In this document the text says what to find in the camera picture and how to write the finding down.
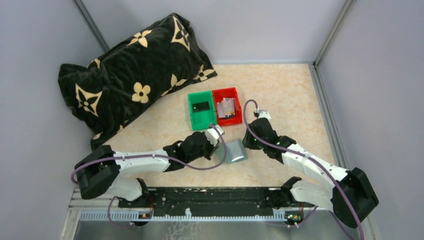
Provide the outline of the red plastic bin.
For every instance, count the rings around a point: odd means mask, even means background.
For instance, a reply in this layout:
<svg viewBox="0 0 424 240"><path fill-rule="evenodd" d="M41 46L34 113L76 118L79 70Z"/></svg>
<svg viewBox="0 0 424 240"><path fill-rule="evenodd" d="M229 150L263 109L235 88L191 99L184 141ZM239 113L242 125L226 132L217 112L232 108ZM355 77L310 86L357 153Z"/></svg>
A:
<svg viewBox="0 0 424 240"><path fill-rule="evenodd" d="M239 125L243 122L242 107L235 87L215 89L212 97L218 125Z"/></svg>

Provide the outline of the sage green card holder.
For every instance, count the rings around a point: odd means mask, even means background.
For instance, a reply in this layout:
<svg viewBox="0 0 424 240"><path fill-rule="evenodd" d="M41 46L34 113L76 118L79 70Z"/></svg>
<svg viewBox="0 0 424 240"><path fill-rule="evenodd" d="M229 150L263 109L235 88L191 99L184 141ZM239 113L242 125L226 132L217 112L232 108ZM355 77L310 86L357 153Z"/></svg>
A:
<svg viewBox="0 0 424 240"><path fill-rule="evenodd" d="M224 162L233 164L247 160L248 154L243 146L241 139L232 140L225 143L226 146L226 157Z"/></svg>

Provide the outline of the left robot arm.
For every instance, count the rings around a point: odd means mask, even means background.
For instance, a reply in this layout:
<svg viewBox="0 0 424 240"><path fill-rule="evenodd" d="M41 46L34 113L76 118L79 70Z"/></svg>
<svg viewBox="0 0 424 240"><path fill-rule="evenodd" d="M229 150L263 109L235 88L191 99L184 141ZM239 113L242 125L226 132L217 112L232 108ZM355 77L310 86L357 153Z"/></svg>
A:
<svg viewBox="0 0 424 240"><path fill-rule="evenodd" d="M185 140L179 140L159 150L148 152L114 151L110 145L102 145L74 166L71 180L78 185L84 200L101 195L111 195L144 207L150 193L145 182L130 175L144 172L173 172L199 158L211 159L223 134L218 128L195 131Z"/></svg>

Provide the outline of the green plastic bin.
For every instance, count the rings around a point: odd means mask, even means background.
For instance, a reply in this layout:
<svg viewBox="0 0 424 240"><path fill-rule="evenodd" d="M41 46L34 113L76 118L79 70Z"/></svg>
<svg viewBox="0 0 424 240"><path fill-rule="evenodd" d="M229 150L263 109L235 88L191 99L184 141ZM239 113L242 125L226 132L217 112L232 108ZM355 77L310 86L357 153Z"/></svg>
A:
<svg viewBox="0 0 424 240"><path fill-rule="evenodd" d="M209 128L210 124L216 125L217 116L211 91L189 93L188 109L193 131L201 131Z"/></svg>

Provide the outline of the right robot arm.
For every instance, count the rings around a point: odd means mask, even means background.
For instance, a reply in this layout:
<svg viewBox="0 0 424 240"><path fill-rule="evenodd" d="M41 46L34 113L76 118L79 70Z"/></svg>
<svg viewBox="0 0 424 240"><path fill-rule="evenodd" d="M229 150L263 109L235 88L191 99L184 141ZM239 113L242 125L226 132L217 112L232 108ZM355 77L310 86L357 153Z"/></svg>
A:
<svg viewBox="0 0 424 240"><path fill-rule="evenodd" d="M348 170L308 152L294 139L278 135L270 121L261 117L249 123L242 140L251 150L262 150L270 159L301 171L313 179L291 177L282 186L287 206L305 202L329 210L344 225L355 229L378 205L379 199L363 170Z"/></svg>

